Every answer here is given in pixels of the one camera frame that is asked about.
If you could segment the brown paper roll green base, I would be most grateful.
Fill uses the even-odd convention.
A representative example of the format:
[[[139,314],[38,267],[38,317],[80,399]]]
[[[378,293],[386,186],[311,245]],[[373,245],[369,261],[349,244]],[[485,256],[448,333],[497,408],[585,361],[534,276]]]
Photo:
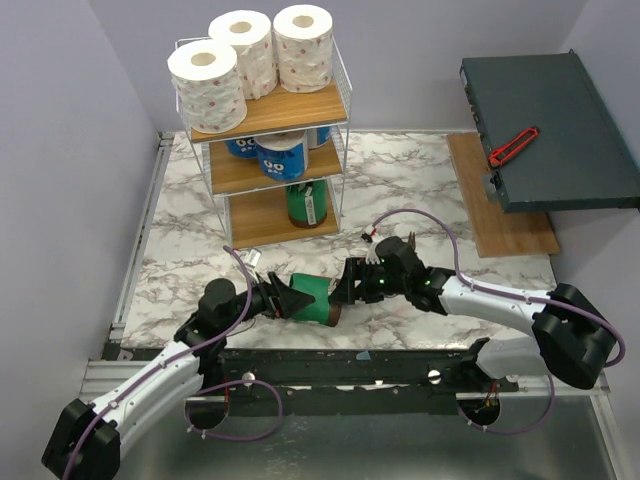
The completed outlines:
[[[327,217],[327,187],[324,180],[287,186],[285,199],[288,218],[296,227],[316,228]]]

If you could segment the white wire wooden shelf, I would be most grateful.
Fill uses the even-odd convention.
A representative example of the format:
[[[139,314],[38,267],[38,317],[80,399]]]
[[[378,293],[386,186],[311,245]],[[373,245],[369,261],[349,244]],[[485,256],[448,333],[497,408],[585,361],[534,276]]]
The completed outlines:
[[[321,90],[281,86],[221,134],[185,129],[227,241],[243,249],[340,229],[353,87],[337,47]]]

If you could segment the blue-bottom paper roll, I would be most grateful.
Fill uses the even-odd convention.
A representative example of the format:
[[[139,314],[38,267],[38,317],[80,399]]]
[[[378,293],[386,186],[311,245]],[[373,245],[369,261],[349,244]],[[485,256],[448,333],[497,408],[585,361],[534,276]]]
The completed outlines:
[[[276,181],[292,181],[307,170],[309,148],[305,130],[262,135],[255,138],[262,172]]]

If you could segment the blue cartoon-face paper roll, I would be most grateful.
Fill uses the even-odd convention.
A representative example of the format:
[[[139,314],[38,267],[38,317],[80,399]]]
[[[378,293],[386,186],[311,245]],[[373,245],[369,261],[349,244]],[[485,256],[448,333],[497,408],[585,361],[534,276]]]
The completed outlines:
[[[245,159],[257,157],[256,144],[253,137],[226,140],[225,146],[234,157]]]

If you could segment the plain white bottom paper roll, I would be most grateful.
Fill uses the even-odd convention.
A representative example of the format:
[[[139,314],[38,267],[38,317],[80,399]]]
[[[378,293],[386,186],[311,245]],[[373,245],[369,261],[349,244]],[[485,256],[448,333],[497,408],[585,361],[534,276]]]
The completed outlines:
[[[178,47],[167,59],[171,81],[190,128],[220,134],[247,115],[243,85],[233,47],[204,39]]]

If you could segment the pink dotted paper roll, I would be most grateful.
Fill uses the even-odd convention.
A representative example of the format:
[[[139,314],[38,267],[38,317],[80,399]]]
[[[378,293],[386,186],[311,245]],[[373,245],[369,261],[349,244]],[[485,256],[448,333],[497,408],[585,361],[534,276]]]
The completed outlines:
[[[213,19],[208,35],[237,53],[237,70],[244,97],[257,100],[278,84],[278,70],[269,17],[253,10],[235,10]]]

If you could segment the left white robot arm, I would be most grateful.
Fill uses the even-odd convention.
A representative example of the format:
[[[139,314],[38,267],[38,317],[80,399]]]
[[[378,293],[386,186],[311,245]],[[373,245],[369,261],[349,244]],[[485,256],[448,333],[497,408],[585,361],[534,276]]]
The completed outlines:
[[[112,479],[126,451],[153,423],[196,392],[223,386],[221,354],[239,323],[256,315],[290,318],[315,298],[275,273],[237,292],[224,278],[207,284],[196,311],[144,368],[110,392],[61,412],[41,462],[59,479]]]

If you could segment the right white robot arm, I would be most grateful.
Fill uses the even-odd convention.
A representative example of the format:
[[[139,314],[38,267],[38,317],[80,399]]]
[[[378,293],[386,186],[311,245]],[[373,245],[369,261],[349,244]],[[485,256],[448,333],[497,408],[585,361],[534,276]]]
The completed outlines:
[[[397,295],[424,312],[474,317],[521,332],[519,338],[475,345],[472,360],[459,370],[462,384],[474,392],[508,375],[548,374],[589,390],[616,342],[609,324],[571,286],[545,292],[477,282],[425,265],[397,236],[371,244],[364,257],[348,258],[329,301],[370,304]]]

